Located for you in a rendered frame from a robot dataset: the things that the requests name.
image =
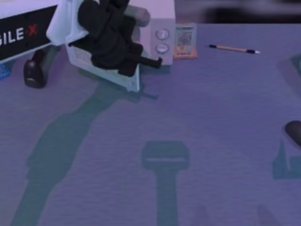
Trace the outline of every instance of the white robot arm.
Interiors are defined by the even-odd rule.
[[[38,58],[43,55],[40,49],[66,45],[72,64],[137,92],[137,65],[160,68],[162,59],[141,56],[142,45],[131,41],[134,26],[146,26],[150,14],[128,3],[129,0],[0,0],[0,64],[30,52],[36,52],[34,58]],[[85,54],[86,61],[80,63],[78,54]]]

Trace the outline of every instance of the computer mouse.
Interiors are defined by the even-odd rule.
[[[290,121],[285,125],[285,132],[301,147],[301,121]]]
[[[27,60],[24,64],[24,83],[33,88],[43,88],[46,85],[46,78],[40,64],[35,60]]]

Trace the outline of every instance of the table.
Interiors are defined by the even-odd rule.
[[[156,225],[148,144],[189,152],[170,180],[179,226],[299,226],[301,180],[274,179],[272,162],[283,126],[300,119],[300,37],[300,25],[198,25],[198,59],[143,69],[157,99],[82,75],[65,51],[48,86],[31,89],[20,58],[0,82],[0,225]]]

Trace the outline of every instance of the pen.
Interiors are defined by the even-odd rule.
[[[237,52],[245,52],[245,53],[252,53],[252,54],[260,54],[257,50],[252,49],[245,49],[245,48],[234,48],[234,47],[227,47],[227,46],[216,46],[216,45],[209,45],[210,48],[219,48],[224,50],[231,50],[231,51],[237,51]]]

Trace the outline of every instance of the dial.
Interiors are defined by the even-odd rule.
[[[166,44],[160,44],[156,46],[156,51],[160,54],[164,54],[169,50],[168,45]]]
[[[168,39],[169,37],[169,31],[166,29],[160,30],[156,32],[156,37],[160,40]]]

